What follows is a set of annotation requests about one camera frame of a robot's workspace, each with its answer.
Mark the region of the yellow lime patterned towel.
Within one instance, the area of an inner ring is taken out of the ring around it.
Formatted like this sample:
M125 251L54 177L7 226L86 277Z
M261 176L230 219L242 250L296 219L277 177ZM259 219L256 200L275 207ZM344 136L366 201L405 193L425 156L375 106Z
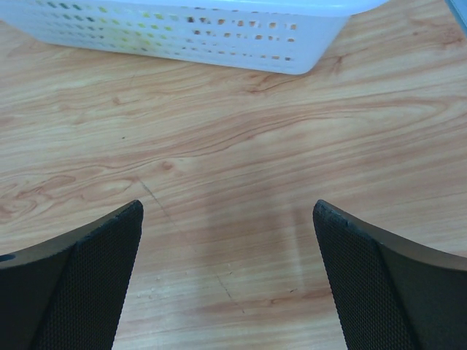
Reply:
M100 5L97 10L98 37L114 49L149 52L174 34L168 15L116 5Z

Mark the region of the green cream patterned towel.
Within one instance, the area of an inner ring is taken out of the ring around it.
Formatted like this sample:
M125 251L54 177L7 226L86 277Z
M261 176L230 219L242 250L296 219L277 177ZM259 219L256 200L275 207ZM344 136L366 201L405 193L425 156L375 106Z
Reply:
M97 31L95 7L83 1L44 1L46 18L63 23L66 28Z

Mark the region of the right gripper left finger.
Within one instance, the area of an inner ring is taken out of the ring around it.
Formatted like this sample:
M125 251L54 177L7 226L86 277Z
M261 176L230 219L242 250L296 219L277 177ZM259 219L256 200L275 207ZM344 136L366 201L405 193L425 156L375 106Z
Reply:
M111 349L142 237L132 201L1 256L2 349Z

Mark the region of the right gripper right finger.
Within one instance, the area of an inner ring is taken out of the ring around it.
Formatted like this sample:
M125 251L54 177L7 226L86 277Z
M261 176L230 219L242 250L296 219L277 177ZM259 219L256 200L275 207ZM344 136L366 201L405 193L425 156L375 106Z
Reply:
M319 200L315 234L348 349L465 349L466 259Z

